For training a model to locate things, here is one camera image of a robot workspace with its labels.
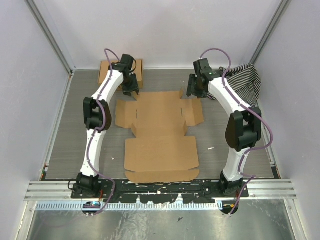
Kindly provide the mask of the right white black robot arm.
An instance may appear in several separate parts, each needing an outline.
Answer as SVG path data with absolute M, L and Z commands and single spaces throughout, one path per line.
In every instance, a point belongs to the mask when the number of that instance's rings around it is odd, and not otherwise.
M 229 116 L 225 130 L 229 152 L 218 182 L 221 194 L 229 198 L 242 187 L 249 150 L 261 139 L 262 112 L 244 102 L 206 58 L 193 62 L 193 67 L 195 73 L 189 75 L 186 95 L 204 99 L 211 94 Z

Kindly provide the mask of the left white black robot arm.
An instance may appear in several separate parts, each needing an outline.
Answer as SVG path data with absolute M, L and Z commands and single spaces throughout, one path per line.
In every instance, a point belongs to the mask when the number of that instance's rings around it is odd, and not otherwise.
M 117 62 L 110 63 L 98 90 L 83 100 L 87 141 L 83 164 L 72 188 L 79 195 L 93 199 L 101 192 L 99 165 L 104 137 L 112 123 L 110 101 L 118 87 L 126 96 L 139 94 L 140 88 L 133 70 L 136 62 L 131 55 L 123 54 Z

